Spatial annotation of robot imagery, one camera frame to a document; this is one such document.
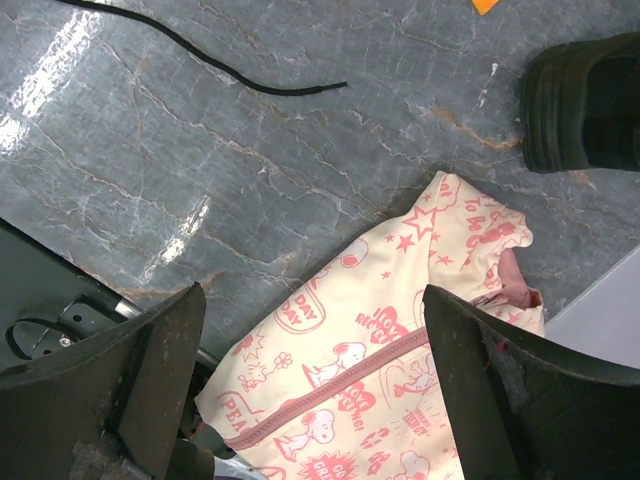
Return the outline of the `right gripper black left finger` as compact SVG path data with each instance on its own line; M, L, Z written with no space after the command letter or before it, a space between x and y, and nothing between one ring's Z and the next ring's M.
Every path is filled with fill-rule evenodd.
M200 284L1 373L4 479L162 479L200 342Z

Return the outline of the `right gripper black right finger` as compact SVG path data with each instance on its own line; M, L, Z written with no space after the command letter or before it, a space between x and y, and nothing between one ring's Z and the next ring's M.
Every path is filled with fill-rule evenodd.
M467 479L636 479L639 372L495 318L441 287L426 330Z

